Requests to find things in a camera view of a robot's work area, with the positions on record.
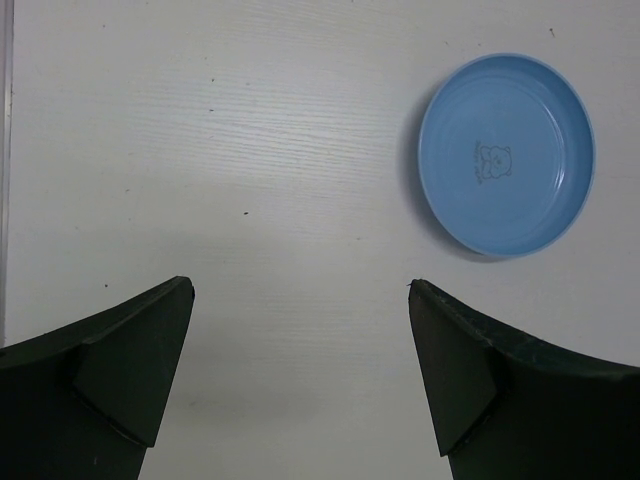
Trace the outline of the blue plastic plate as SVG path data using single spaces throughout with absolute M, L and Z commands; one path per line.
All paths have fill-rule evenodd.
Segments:
M 522 257 L 564 235 L 593 183 L 596 146 L 573 86 L 530 56 L 455 71 L 424 113 L 416 166 L 441 227 L 467 249 Z

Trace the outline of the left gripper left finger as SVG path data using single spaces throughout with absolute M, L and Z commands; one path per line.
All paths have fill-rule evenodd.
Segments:
M 157 440 L 195 301 L 177 276 L 1 350 L 4 479 L 136 479 Z

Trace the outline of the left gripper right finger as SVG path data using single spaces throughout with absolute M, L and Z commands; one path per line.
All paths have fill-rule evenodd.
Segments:
M 639 371 L 465 305 L 425 280 L 409 316 L 439 453 L 456 479 L 635 479 Z

